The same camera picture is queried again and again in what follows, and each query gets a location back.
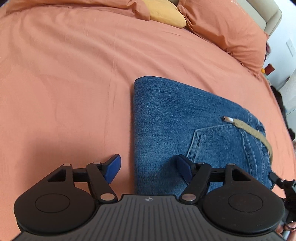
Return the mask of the khaki fabric belt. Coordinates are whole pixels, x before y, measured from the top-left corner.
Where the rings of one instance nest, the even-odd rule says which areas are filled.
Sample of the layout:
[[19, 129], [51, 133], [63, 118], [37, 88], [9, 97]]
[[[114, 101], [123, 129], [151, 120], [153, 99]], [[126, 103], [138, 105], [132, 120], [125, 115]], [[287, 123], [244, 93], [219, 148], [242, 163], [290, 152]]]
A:
[[273, 150], [272, 150], [271, 144], [268, 142], [267, 138], [261, 132], [259, 132], [258, 130], [254, 129], [253, 127], [251, 127], [250, 125], [248, 125], [244, 121], [239, 120], [239, 119], [236, 119], [236, 118], [231, 118], [231, 117], [228, 117], [228, 116], [223, 116], [222, 117], [222, 120], [225, 121], [225, 122], [227, 122], [227, 123], [233, 124], [237, 128], [240, 128], [240, 129], [244, 130], [245, 132], [249, 133], [253, 137], [255, 137], [258, 140], [260, 140], [266, 146], [266, 148], [268, 150], [270, 163], [273, 162]]

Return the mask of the orange pillow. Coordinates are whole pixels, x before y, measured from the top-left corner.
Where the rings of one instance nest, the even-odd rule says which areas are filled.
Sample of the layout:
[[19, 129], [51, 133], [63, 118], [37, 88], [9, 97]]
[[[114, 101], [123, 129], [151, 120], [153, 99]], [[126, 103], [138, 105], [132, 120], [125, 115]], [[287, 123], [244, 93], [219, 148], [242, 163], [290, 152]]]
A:
[[268, 35], [237, 1], [179, 1], [177, 8], [192, 32], [230, 54], [254, 76], [261, 73]]
[[1, 8], [1, 15], [23, 11], [37, 6], [66, 6], [71, 8], [94, 8], [119, 13], [125, 16], [148, 21], [149, 9], [144, 1], [8, 1]]

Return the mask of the blue denim jeans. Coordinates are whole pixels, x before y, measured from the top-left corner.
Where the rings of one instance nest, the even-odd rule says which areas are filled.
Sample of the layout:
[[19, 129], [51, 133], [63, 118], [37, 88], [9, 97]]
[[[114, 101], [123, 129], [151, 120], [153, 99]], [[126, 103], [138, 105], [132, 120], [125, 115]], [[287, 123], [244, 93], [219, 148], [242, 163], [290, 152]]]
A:
[[187, 185], [176, 167], [179, 154], [214, 168], [233, 163], [271, 188], [268, 149], [224, 117], [265, 134], [263, 124], [234, 102], [166, 78], [138, 78], [133, 94], [135, 193], [180, 196]]

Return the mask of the left orange pillow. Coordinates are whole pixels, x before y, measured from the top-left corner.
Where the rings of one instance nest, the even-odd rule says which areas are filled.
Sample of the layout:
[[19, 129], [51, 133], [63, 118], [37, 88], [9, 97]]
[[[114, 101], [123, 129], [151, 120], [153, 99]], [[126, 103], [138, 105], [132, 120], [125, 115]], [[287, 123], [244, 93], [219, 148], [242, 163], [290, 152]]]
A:
[[144, 1], [8, 1], [1, 8], [1, 15], [23, 11], [37, 6], [66, 6], [71, 8], [94, 8], [119, 13], [125, 16], [148, 21], [149, 9]]

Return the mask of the yellow small cushion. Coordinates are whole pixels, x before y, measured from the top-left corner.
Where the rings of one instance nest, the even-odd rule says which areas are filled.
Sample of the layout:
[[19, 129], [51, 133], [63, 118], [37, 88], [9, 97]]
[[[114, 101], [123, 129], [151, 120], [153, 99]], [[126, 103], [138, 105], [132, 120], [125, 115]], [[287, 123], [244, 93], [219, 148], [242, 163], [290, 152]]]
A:
[[150, 20], [167, 24], [176, 28], [187, 25], [185, 17], [178, 8], [167, 0], [144, 0], [150, 14]]

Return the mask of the right orange pillow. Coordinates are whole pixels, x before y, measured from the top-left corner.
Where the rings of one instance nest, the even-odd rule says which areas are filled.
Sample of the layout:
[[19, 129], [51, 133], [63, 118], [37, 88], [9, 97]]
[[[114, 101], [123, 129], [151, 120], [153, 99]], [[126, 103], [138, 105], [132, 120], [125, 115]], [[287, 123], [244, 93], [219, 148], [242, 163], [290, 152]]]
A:
[[192, 32], [230, 54], [254, 76], [261, 73], [268, 35], [237, 1], [179, 1], [177, 8]]

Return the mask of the white wall switch plate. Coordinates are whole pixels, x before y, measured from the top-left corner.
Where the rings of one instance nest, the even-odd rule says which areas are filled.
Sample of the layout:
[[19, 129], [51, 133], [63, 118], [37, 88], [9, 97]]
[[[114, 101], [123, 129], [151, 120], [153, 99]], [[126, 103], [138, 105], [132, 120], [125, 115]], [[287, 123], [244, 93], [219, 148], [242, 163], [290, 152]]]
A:
[[295, 56], [295, 48], [294, 48], [292, 40], [288, 39], [287, 42], [286, 42], [286, 45], [287, 45], [287, 47], [289, 49], [289, 52], [290, 52], [291, 56]]

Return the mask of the beige upholstered headboard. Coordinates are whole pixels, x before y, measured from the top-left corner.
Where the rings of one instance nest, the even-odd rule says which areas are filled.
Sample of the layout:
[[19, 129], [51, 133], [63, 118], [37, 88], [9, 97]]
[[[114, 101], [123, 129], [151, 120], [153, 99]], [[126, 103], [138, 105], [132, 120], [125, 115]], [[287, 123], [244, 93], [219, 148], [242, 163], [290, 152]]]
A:
[[277, 28], [282, 12], [275, 1], [173, 1], [189, 28], [208, 39], [263, 37]]

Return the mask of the black clothing pile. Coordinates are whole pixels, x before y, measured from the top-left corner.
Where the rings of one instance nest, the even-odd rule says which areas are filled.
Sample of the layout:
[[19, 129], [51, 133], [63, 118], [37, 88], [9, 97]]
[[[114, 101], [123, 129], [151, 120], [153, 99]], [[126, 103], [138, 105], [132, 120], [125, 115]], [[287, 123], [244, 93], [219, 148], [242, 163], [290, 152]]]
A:
[[281, 111], [281, 114], [282, 114], [283, 119], [285, 121], [285, 125], [287, 126], [287, 118], [286, 118], [286, 114], [285, 114], [285, 107], [283, 105], [283, 100], [282, 100], [281, 93], [279, 91], [277, 91], [274, 86], [271, 85], [270, 87], [271, 87], [271, 90], [273, 91], [273, 95], [275, 96], [277, 104], [280, 107], [280, 111]]

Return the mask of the orange bed sheet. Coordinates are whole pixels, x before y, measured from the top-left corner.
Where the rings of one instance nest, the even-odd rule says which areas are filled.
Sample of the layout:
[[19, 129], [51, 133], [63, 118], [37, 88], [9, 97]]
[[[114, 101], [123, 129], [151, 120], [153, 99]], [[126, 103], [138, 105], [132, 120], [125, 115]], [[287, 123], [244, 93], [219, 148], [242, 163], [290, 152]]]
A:
[[1, 10], [1, 240], [19, 234], [15, 200], [63, 163], [120, 154], [112, 182], [134, 191], [132, 91], [142, 76], [192, 85], [248, 109], [273, 147], [272, 168], [295, 178], [295, 155], [267, 81], [186, 29], [98, 7]]

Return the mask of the pink plush bear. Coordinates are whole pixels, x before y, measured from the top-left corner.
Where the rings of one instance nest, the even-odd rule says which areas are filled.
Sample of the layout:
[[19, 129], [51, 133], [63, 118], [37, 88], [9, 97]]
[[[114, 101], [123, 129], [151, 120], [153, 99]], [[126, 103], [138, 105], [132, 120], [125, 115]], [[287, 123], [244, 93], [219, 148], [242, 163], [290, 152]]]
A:
[[269, 43], [267, 42], [266, 43], [266, 53], [265, 53], [264, 60], [266, 60], [269, 57], [270, 53], [271, 53], [271, 47], [270, 47]]

